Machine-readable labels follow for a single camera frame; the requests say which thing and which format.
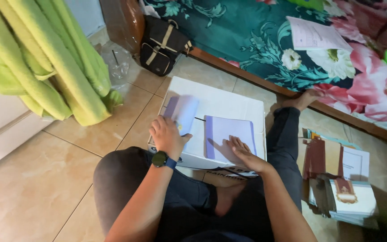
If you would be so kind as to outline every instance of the wooden bed edge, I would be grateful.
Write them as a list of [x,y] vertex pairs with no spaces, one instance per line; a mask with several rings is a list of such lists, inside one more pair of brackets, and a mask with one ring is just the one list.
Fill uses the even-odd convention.
[[[246,80],[248,82],[251,82],[257,86],[260,86],[266,90],[272,91],[274,93],[279,93],[282,95],[285,95],[287,97],[297,97],[300,95],[300,93],[290,91],[282,86],[278,86],[270,81],[261,79],[260,77],[249,73],[247,71],[244,71],[238,67],[235,67],[225,61],[220,60],[219,58],[194,47],[192,51],[188,54],[192,58],[198,59],[201,62],[204,62],[208,65],[212,65],[218,69],[223,70],[224,72],[227,72],[229,74],[232,74],[238,78],[241,78],[243,80]],[[341,111],[336,110],[335,108],[332,108],[324,103],[321,103],[319,101],[313,102],[309,108],[318,111],[322,114],[325,114],[329,117],[335,118],[336,120],[339,120],[345,124],[350,125],[353,128],[356,128],[358,130],[367,132],[370,135],[373,135],[375,137],[378,137],[382,140],[387,141],[387,130],[380,128],[372,123],[368,123],[366,121],[363,121],[361,119],[358,119],[356,117],[353,117],[352,115],[349,115],[347,113],[343,113]]]

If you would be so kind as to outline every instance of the smartwatch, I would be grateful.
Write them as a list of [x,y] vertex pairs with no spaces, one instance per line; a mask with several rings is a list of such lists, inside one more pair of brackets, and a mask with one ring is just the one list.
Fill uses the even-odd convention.
[[152,157],[152,164],[156,167],[168,166],[174,170],[177,162],[168,157],[164,151],[158,151]]

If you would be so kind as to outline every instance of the blue watch strap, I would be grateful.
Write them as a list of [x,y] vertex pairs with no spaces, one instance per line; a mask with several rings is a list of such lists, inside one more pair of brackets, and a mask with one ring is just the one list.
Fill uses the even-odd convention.
[[168,159],[166,160],[165,162],[165,166],[168,166],[169,168],[171,169],[175,169],[175,166],[177,165],[177,162],[173,159],[171,159],[170,157],[168,157]]

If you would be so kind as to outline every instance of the black backpack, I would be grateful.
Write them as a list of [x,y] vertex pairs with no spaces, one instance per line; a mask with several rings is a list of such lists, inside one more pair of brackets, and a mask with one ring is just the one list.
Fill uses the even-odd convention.
[[158,76],[167,75],[178,55],[192,49],[189,39],[178,30],[174,20],[168,22],[147,15],[140,50],[141,66]]

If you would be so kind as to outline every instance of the floral bedsheet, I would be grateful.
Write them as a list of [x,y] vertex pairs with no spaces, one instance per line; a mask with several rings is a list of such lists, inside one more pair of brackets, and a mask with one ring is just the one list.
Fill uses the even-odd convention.
[[[368,37],[387,21],[384,10],[343,0],[324,0],[323,12],[286,0],[143,1],[196,47],[289,90],[322,91],[321,102],[387,129],[387,64]],[[286,16],[333,26],[353,51],[293,50]]]

